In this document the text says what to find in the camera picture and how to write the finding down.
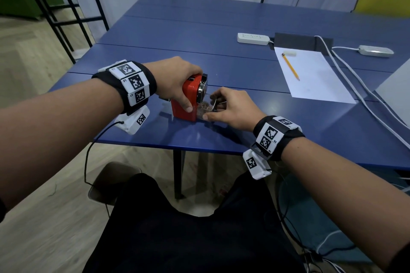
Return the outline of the person's right hand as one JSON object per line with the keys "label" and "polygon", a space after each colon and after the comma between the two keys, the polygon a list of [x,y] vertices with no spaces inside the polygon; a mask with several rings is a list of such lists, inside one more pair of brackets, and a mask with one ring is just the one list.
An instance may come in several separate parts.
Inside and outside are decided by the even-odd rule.
{"label": "person's right hand", "polygon": [[217,112],[225,111],[225,121],[220,122],[241,131],[253,132],[256,124],[267,116],[244,90],[221,87],[210,98],[219,103]]}

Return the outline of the red pencil sharpener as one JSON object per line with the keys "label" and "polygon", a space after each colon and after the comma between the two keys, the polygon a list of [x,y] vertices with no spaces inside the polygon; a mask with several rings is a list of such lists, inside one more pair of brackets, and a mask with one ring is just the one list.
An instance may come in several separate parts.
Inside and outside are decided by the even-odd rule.
{"label": "red pencil sharpener", "polygon": [[205,95],[208,89],[208,75],[196,74],[189,77],[182,85],[183,93],[190,100],[193,110],[191,113],[187,113],[177,101],[171,100],[171,108],[173,117],[185,121],[196,122],[197,104],[200,104],[205,100]]}

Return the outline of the clear shavings drawer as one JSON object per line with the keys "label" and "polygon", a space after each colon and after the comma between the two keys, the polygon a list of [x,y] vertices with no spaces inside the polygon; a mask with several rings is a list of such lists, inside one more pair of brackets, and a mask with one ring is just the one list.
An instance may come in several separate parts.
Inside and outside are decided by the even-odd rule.
{"label": "clear shavings drawer", "polygon": [[208,112],[217,112],[218,105],[219,105],[218,102],[210,104],[207,101],[203,101],[200,104],[197,104],[197,111],[196,111],[197,120],[203,120],[203,115]]}

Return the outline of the person's right forearm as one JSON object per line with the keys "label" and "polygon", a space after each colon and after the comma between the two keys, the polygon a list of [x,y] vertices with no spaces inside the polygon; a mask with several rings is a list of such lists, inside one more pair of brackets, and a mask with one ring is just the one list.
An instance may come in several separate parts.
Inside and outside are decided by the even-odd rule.
{"label": "person's right forearm", "polygon": [[292,139],[281,160],[338,228],[387,272],[410,243],[410,196],[305,137]]}

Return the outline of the person's left forearm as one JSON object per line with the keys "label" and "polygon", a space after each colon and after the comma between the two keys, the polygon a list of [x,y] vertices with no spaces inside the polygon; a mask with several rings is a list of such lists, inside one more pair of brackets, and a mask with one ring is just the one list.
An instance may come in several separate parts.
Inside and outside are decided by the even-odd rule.
{"label": "person's left forearm", "polygon": [[100,79],[0,109],[0,219],[65,167],[124,109]]}

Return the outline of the black marker wristband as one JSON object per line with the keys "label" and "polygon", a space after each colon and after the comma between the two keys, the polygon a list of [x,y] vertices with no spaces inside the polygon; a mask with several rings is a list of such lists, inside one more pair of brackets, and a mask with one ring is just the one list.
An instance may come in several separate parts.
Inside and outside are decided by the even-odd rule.
{"label": "black marker wristband", "polygon": [[146,105],[157,91],[152,72],[135,61],[118,61],[99,69],[91,78],[103,81],[119,93],[124,106],[122,113],[128,116]]}
{"label": "black marker wristband", "polygon": [[256,138],[251,151],[268,161],[281,161],[282,153],[293,139],[305,137],[299,125],[282,116],[266,116],[254,127]]}

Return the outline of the black table leg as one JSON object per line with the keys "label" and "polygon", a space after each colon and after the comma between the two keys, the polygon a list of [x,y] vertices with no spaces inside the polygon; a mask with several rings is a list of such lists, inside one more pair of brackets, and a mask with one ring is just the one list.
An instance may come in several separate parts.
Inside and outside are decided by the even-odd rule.
{"label": "black table leg", "polygon": [[174,195],[176,200],[184,198],[182,194],[182,174],[185,163],[186,151],[173,150],[173,177],[174,177]]}

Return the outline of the white power strip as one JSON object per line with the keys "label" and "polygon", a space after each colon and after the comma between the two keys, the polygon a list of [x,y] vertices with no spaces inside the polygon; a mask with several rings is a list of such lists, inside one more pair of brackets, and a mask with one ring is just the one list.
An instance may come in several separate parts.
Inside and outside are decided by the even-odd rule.
{"label": "white power strip", "polygon": [[266,35],[257,35],[257,34],[249,34],[249,33],[238,33],[237,34],[237,42],[243,44],[255,44],[260,46],[267,46],[271,43],[271,39],[269,36]]}

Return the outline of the yellow pencil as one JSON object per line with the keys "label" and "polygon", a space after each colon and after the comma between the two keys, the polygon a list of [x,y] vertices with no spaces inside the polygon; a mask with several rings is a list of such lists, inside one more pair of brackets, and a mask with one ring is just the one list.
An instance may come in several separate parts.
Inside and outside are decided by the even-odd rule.
{"label": "yellow pencil", "polygon": [[300,77],[297,74],[297,72],[295,71],[294,67],[290,64],[290,61],[288,60],[287,56],[285,53],[281,54],[282,58],[284,59],[285,63],[287,64],[287,66],[289,67],[290,71],[292,72],[292,74],[294,75],[294,77],[300,81]]}

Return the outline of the grey stool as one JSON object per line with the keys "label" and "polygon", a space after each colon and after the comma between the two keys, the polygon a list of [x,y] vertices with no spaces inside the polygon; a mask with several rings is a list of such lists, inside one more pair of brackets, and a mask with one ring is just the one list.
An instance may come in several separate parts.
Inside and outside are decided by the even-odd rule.
{"label": "grey stool", "polygon": [[114,206],[128,180],[142,173],[141,168],[126,163],[109,162],[97,175],[88,191],[88,198],[97,203]]}

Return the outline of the white paper sheet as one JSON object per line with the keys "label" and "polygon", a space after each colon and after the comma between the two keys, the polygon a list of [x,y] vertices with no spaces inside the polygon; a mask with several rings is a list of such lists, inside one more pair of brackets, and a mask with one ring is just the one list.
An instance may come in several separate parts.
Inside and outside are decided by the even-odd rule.
{"label": "white paper sheet", "polygon": [[[274,48],[274,51],[292,97],[347,104],[356,103],[322,53],[279,47]],[[295,57],[287,56],[287,58],[299,75],[300,81],[294,77],[282,58],[283,51],[297,52]]]}

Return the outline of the person's black trousers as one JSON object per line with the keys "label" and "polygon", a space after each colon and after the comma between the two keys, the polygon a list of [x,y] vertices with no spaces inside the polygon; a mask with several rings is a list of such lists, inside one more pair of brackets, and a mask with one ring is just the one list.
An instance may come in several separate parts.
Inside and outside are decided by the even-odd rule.
{"label": "person's black trousers", "polygon": [[83,273],[306,273],[264,180],[240,175],[210,216],[179,212],[145,173],[124,184]]}

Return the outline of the teal seat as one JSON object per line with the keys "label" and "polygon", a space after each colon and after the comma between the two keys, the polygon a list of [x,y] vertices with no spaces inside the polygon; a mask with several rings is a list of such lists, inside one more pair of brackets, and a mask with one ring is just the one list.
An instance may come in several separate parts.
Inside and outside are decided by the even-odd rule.
{"label": "teal seat", "polygon": [[326,216],[294,175],[277,176],[275,196],[286,230],[303,250],[316,257],[315,261],[372,264]]}

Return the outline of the white power adapter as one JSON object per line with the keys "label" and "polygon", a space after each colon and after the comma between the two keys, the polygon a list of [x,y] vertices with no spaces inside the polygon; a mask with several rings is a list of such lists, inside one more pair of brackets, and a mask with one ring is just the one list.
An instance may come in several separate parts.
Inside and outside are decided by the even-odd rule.
{"label": "white power adapter", "polygon": [[394,55],[394,51],[385,47],[360,45],[358,53],[364,56],[390,58]]}

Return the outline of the grey board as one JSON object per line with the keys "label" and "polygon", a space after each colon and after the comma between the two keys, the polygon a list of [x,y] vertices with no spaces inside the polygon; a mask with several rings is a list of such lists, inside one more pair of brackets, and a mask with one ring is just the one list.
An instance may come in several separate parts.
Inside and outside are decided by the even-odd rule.
{"label": "grey board", "polygon": [[376,92],[410,127],[410,58],[392,73]]}

